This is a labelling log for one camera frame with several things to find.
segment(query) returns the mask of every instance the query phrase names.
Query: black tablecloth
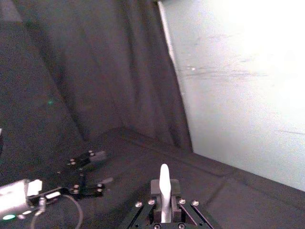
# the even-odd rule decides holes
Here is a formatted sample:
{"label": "black tablecloth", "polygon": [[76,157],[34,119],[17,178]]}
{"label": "black tablecloth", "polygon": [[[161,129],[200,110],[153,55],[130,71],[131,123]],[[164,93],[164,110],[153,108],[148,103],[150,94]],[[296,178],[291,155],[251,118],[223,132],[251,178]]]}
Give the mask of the black tablecloth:
{"label": "black tablecloth", "polygon": [[[223,228],[305,228],[302,191],[122,128],[81,150],[90,149],[106,150],[108,159],[89,169],[88,182],[113,181],[107,184],[104,197],[80,201],[84,229],[117,228],[137,200],[149,199],[150,181],[158,179],[162,163],[169,166],[171,178],[180,181],[182,196],[198,199]],[[31,217],[0,226],[29,228]],[[63,199],[38,217],[36,228],[74,228],[77,220],[76,207]]]}

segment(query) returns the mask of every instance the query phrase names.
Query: white panel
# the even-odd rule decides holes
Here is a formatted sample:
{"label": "white panel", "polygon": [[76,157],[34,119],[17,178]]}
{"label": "white panel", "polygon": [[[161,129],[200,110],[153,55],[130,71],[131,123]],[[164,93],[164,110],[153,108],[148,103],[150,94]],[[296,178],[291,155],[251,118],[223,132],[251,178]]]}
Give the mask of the white panel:
{"label": "white panel", "polygon": [[305,191],[303,1],[163,4],[194,151]]}

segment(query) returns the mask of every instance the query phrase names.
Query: green led light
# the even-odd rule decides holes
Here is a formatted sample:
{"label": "green led light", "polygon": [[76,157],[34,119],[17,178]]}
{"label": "green led light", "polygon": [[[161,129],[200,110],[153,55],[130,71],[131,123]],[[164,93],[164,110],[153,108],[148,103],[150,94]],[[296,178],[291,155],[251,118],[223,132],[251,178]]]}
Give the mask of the green led light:
{"label": "green led light", "polygon": [[9,219],[13,219],[15,217],[16,217],[15,215],[7,215],[7,216],[3,217],[3,220],[9,220]]}

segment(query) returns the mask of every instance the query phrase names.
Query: black curtain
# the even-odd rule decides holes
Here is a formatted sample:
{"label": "black curtain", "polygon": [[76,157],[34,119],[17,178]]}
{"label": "black curtain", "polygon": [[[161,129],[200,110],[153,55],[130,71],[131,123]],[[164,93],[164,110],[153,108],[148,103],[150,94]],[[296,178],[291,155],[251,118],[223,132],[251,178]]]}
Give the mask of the black curtain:
{"label": "black curtain", "polygon": [[15,0],[84,140],[124,126],[192,151],[152,0]]}

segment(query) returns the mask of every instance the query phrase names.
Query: cable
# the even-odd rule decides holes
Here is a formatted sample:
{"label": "cable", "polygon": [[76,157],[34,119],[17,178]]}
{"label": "cable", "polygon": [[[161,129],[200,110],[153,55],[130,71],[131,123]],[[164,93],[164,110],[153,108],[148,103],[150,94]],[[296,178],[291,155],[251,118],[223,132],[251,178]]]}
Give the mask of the cable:
{"label": "cable", "polygon": [[[68,195],[62,195],[62,196],[63,196],[63,197],[66,197],[66,198],[69,198],[69,199],[76,205],[77,210],[78,210],[78,213],[79,213],[80,216],[79,216],[78,223],[77,223],[75,229],[80,229],[82,220],[83,220],[83,218],[84,218],[84,213],[83,213],[83,211],[82,211],[82,209],[81,209],[80,204],[79,204],[73,197],[71,197],[71,196],[68,196]],[[34,215],[32,221],[31,221],[31,223],[30,223],[30,229],[35,229],[35,223],[36,223],[37,217],[38,217],[39,215],[40,215],[40,214],[37,214],[37,215],[35,214],[35,215]]]}

